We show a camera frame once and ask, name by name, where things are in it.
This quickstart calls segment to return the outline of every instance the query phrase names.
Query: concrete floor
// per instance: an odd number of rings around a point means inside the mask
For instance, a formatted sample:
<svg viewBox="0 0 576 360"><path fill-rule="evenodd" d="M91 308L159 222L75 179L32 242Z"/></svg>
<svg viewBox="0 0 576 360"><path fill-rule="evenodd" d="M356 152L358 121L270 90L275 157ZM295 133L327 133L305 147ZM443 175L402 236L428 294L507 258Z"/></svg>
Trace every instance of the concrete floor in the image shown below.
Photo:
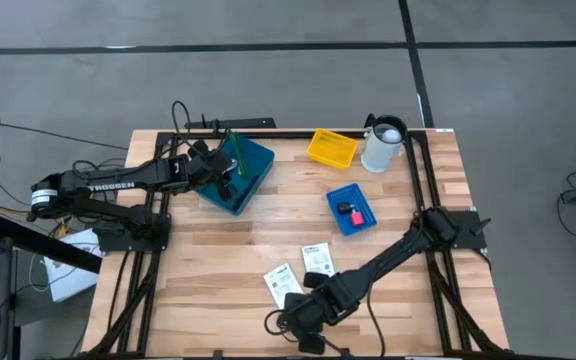
<svg viewBox="0 0 576 360"><path fill-rule="evenodd" d="M409 6L417 41L576 40L576 2ZM0 0L0 48L404 40L394 0ZM420 57L435 125L456 129L475 204L493 219L486 237L511 347L576 357L576 239L555 212L565 175L576 170L576 49ZM6 123L126 146L134 128L170 128L174 99L195 119L348 127L374 112L421 126L404 49L0 55ZM20 197L74 160L125 155L12 129L2 129L0 144L0 183ZM18 206L4 195L0 205ZM576 230L576 207L563 216ZM25 326L22 358L68 355L91 294Z"/></svg>

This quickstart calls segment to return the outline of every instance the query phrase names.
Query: white card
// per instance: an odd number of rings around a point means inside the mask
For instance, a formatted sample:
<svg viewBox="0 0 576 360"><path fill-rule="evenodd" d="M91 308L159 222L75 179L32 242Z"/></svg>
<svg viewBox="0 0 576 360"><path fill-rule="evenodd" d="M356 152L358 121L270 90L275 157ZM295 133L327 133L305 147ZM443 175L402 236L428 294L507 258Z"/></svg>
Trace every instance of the white card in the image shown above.
<svg viewBox="0 0 576 360"><path fill-rule="evenodd" d="M316 272L328 276L335 275L328 243L304 246L301 248L301 253L304 256L306 272Z"/></svg>
<svg viewBox="0 0 576 360"><path fill-rule="evenodd" d="M266 285L268 285L268 289L270 289L270 293L280 309L284 308L286 294L304 293L288 264L283 264L264 275L264 280L266 280Z"/></svg>

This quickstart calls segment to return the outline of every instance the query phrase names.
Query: blue tray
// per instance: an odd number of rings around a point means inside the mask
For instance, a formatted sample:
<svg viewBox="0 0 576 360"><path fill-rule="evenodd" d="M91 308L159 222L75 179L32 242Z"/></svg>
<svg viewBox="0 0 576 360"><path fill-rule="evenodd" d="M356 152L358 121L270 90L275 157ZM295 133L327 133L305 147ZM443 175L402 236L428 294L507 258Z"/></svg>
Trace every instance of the blue tray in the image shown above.
<svg viewBox="0 0 576 360"><path fill-rule="evenodd" d="M275 158L275 153L271 150L244 136L240 135L239 137L241 138L241 151L243 152L243 157L248 169L248 179L241 177L237 168L230 171L230 184L235 186L237 194L230 199L230 201L224 202L219 197L217 187L214 184L206 185L195 190L204 199L233 215L239 215L244 211L248 201L250 201L250 198L255 194L261 182L266 178L266 175L268 175ZM221 151L228 154L232 159L237 158L230 140L226 141Z"/></svg>
<svg viewBox="0 0 576 360"><path fill-rule="evenodd" d="M333 190L326 194L330 210L335 215L335 220L339 224L339 229L344 236L350 236L358 231L366 230L369 227L377 225L377 218L370 210L368 202L361 193L359 185L351 184L344 186L341 189ZM337 204L342 202L349 202L355 205L355 209L361 213L364 218L364 223L361 226L355 227L350 222L350 214L340 214L337 211Z"/></svg>

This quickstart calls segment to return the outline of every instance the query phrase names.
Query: yellow basket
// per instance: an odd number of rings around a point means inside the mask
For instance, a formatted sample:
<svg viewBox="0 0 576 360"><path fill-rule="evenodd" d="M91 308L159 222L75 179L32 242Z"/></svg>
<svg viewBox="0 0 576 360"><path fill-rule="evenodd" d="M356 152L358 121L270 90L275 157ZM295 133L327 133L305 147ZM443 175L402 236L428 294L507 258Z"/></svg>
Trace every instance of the yellow basket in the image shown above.
<svg viewBox="0 0 576 360"><path fill-rule="evenodd" d="M308 146L310 158L337 169L347 169L359 142L326 129L317 129Z"/></svg>

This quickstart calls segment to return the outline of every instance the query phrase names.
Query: wooden table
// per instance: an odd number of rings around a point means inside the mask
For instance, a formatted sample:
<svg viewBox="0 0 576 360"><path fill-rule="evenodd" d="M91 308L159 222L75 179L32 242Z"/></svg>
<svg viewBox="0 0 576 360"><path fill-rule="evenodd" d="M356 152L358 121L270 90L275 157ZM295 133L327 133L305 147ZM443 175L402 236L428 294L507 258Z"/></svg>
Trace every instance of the wooden table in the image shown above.
<svg viewBox="0 0 576 360"><path fill-rule="evenodd" d="M430 129L427 135L442 205L454 210L470 208L472 199L455 134ZM151 159L156 136L154 130L136 130L126 166ZM390 171L371 174L361 166L361 144L352 166L340 171L311 161L306 154L307 139L255 141L274 151L275 162L240 216L227 214L195 193L172 198L169 211L173 228L159 268L147 356L212 356L218 349L224 350L225 356L299 355L296 344L264 331L264 317L276 306L262 276L288 263L301 281L301 247L323 242L330 245L336 271L357 268L409 228L415 205L405 155L394 160ZM419 152L417 158L427 193ZM325 194L350 183L359 184L378 224L345 238ZM120 194L119 203L123 205L144 200L141 190ZM507 347L487 264L471 250L456 250L453 254L464 305L494 342ZM103 260L83 350L93 347L106 332L122 257L115 253ZM125 304L131 259L115 317ZM372 301L387 354L441 354L423 255L412 257L376 283ZM446 309L453 347L458 348L454 316L447 304ZM138 310L137 320L132 323L129 349L136 347L140 314ZM326 328L324 335L341 347L349 347L354 355L379 352L365 304L338 326ZM338 355L331 349L326 354Z"/></svg>

